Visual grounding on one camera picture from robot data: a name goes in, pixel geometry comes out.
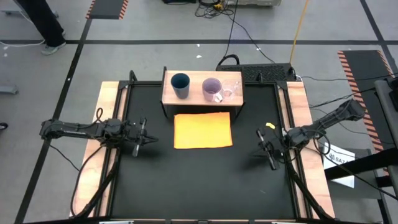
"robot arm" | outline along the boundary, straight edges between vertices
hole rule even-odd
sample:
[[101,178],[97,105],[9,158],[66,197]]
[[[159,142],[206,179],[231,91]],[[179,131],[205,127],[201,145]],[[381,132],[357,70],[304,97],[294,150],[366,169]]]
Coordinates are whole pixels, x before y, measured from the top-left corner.
[[145,129],[147,120],[141,119],[141,127],[119,119],[107,119],[99,123],[78,124],[65,123],[50,119],[42,123],[40,135],[42,139],[57,139],[63,136],[73,138],[95,139],[106,147],[118,147],[123,141],[135,144],[132,155],[138,156],[140,146],[156,142],[158,139],[147,134]]
[[282,139],[277,139],[275,136],[268,137],[258,129],[257,135],[261,140],[259,145],[265,153],[264,157],[268,158],[271,169],[276,170],[274,155],[285,153],[290,149],[302,149],[311,139],[319,139],[324,136],[326,128],[340,121],[357,121],[364,115],[362,106],[356,100],[348,100],[311,125],[290,129]]

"orange cloth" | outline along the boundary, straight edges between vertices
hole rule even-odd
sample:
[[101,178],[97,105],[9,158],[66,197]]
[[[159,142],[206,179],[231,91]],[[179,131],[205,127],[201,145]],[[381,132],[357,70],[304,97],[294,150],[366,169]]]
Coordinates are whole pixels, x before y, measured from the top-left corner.
[[229,113],[178,114],[174,117],[174,148],[232,146]]

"black tabletop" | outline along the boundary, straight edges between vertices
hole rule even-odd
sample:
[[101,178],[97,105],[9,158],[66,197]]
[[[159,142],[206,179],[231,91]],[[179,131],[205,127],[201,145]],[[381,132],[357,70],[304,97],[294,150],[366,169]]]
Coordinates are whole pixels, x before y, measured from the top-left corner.
[[256,129],[280,124],[274,86],[245,87],[246,104],[231,124],[233,146],[219,149],[174,149],[173,114],[230,110],[234,116],[235,108],[173,107],[167,119],[160,96],[160,86],[132,89],[126,118],[145,116],[159,142],[140,148],[138,157],[121,156],[113,218],[294,218],[284,165],[272,171],[265,158],[249,156],[259,142]]

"orange and black hazard tape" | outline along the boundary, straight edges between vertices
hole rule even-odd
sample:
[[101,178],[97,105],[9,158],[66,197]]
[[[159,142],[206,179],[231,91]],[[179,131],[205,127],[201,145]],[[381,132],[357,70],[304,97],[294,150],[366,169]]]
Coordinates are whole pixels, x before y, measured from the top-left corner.
[[[88,12],[87,12],[87,15],[86,15],[86,19],[90,18],[90,13],[91,13],[91,10],[93,10],[94,3],[95,3],[95,0],[93,0],[93,2],[90,5],[90,8],[88,9]],[[123,19],[124,15],[126,13],[128,4],[129,4],[129,0],[124,0],[123,1],[122,8],[120,9],[119,19]]]
[[122,8],[120,10],[120,15],[119,15],[119,19],[123,19],[124,14],[126,13],[127,10],[127,5],[129,4],[129,0],[124,0],[123,1],[123,5]]
[[91,10],[93,10],[94,3],[95,3],[95,0],[93,0],[91,2],[90,8],[88,9],[88,12],[87,12],[87,15],[86,15],[86,19],[90,18],[90,13],[91,13]]
[[361,93],[359,92],[358,85],[355,81],[355,78],[354,78],[352,72],[351,72],[351,69],[350,69],[347,59],[346,59],[346,56],[345,56],[344,52],[342,52],[342,51],[338,51],[337,54],[340,59],[341,65],[343,66],[343,70],[346,74],[346,77],[348,79],[348,84],[351,87],[351,91],[354,93],[354,100],[358,101],[359,104],[365,110],[365,116],[363,118],[363,122],[365,124],[366,130],[368,131],[369,137],[371,138],[373,147],[377,152],[380,152],[384,148],[379,139],[379,135],[376,132],[376,128],[374,128],[374,126],[373,126],[373,121],[371,119],[371,116],[369,115],[368,109],[366,109],[365,102],[362,98]]

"white paper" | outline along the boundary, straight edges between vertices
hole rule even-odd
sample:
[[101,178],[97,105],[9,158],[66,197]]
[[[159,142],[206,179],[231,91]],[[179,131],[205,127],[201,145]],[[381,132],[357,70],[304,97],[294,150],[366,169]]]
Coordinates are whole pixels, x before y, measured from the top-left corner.
[[[327,152],[328,143],[325,143],[325,147],[323,148],[323,152]],[[349,152],[345,149],[341,149],[337,146],[330,145],[330,152],[326,155],[329,159],[333,160],[333,162],[341,165],[346,162],[355,160],[355,153]],[[336,166],[336,164],[330,162],[328,159],[323,156],[323,169],[331,168]],[[339,179],[332,180],[336,183],[343,184],[347,187],[354,188],[354,176],[342,177]]]

